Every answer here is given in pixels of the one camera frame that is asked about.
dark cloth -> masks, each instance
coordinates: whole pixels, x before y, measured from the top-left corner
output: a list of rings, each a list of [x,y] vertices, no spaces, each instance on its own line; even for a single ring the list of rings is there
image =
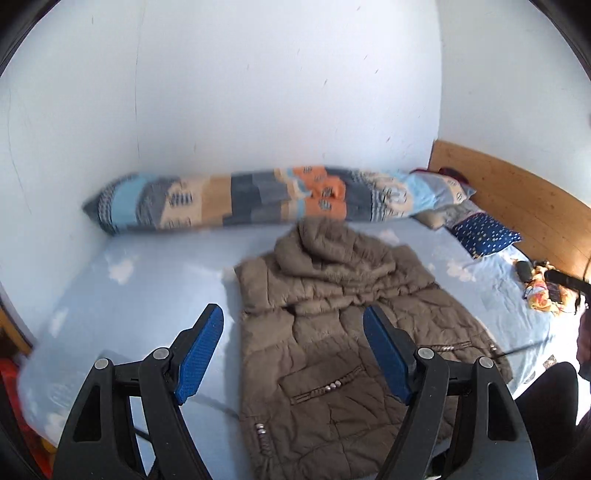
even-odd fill
[[[575,480],[591,475],[591,419],[576,424],[577,372],[568,363],[544,372],[515,400],[530,436],[540,480]]]
[[[579,383],[571,364],[549,368],[515,403],[530,436],[538,470],[556,463],[572,449]]]

pillow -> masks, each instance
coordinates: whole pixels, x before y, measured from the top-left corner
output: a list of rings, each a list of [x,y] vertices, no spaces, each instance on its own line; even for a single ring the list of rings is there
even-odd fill
[[[498,253],[521,241],[521,235],[508,229],[488,213],[478,212],[451,228],[451,233],[472,258]]]
[[[107,185],[83,208],[103,230],[117,233],[306,216],[382,222],[467,197],[461,182],[436,173],[315,166],[186,178],[132,174]]]
[[[360,170],[359,177],[375,192],[373,203],[379,203],[385,209],[383,219],[457,205],[468,198],[459,181],[438,173]]]
[[[482,210],[478,205],[471,200],[466,200],[459,205],[448,205],[437,210],[425,210],[416,214],[414,218],[431,230],[438,230],[442,226],[451,229],[468,217],[480,212]]]

bed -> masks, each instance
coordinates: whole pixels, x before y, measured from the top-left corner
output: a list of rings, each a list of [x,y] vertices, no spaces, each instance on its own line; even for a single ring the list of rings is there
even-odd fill
[[[510,226],[524,232],[526,253],[540,258],[537,254],[542,251],[549,254],[549,260],[562,261],[559,266],[573,273],[584,269],[591,248],[585,250],[586,256],[578,249],[582,256],[570,258],[565,242],[587,248],[580,243],[586,241],[583,238],[586,226],[581,227],[582,231],[571,232],[558,246],[552,242],[551,235],[536,240],[528,226],[539,225],[542,220],[534,217],[537,221],[520,223],[522,215],[508,207],[514,201],[514,190],[499,188],[507,183],[506,179],[499,181],[500,176],[508,175],[506,168],[512,166],[482,155],[437,142],[430,168],[453,166],[468,176],[479,190],[474,199],[481,207],[501,221],[510,223],[514,218],[514,225]],[[536,191],[540,186],[548,187],[538,177],[528,179],[535,183],[531,188]],[[520,191],[527,192],[529,187],[523,185],[523,177],[515,181],[522,184]],[[555,194],[567,202],[565,208],[576,205],[572,203],[576,200],[566,192]],[[539,209],[543,199],[533,197],[532,202]],[[515,200],[522,210],[530,208],[532,202],[528,203],[527,197]],[[576,335],[577,322],[573,316],[554,317],[527,307],[522,299],[524,287],[514,272],[514,261],[526,257],[515,247],[473,260],[447,230],[431,231],[411,218],[352,226],[393,245],[411,245],[438,283],[485,325],[504,351],[548,339],[564,332],[565,325],[571,327],[570,336]],[[289,225],[253,225],[114,237],[62,297],[22,372],[19,389],[27,422],[56,445],[77,392],[97,358],[108,356],[115,363],[142,359],[155,348],[169,345],[180,330],[193,324],[208,303],[217,303],[225,315],[222,338],[199,392],[181,410],[214,478],[251,478],[242,442],[236,441],[241,437],[238,427],[241,300],[233,266],[245,257],[271,250],[275,240],[290,228]],[[519,393],[527,385],[526,380],[539,370],[553,344],[548,342],[509,357],[514,372],[509,389],[513,393]],[[132,403],[135,425],[146,430],[141,405],[135,400]],[[141,439],[139,442],[142,458],[149,468],[153,460],[150,444]]]

wooden headboard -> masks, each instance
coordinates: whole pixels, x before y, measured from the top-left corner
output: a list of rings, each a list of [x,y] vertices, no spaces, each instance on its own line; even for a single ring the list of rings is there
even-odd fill
[[[504,160],[437,140],[429,169],[441,167],[466,176],[477,190],[472,200],[521,234],[523,241],[515,246],[529,258],[548,260],[571,275],[585,274],[591,258],[591,208],[583,202]]]

